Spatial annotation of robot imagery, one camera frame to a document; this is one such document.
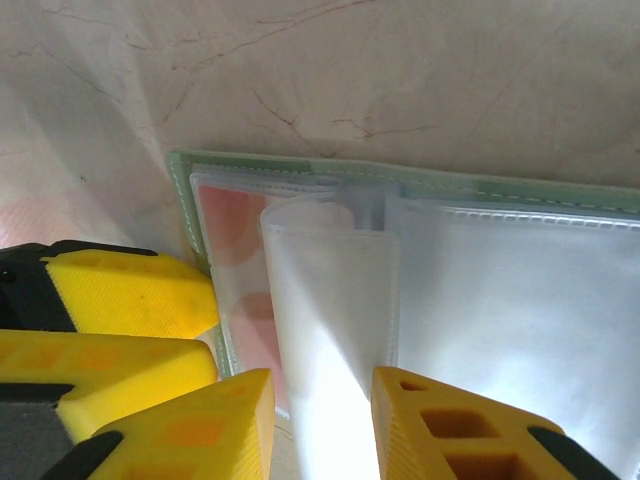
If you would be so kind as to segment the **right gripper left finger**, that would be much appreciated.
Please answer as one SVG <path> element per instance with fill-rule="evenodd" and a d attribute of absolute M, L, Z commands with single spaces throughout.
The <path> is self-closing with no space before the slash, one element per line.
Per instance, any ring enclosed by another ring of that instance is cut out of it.
<path fill-rule="evenodd" d="M 121 418 L 74 446 L 46 479 L 266 479 L 272 373 L 254 369 Z"/>

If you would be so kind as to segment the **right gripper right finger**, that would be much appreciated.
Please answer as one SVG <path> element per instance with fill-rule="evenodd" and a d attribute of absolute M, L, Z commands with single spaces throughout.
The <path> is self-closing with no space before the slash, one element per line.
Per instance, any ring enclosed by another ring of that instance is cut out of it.
<path fill-rule="evenodd" d="M 612 479 L 555 423 L 396 367 L 372 375 L 383 479 Z"/>

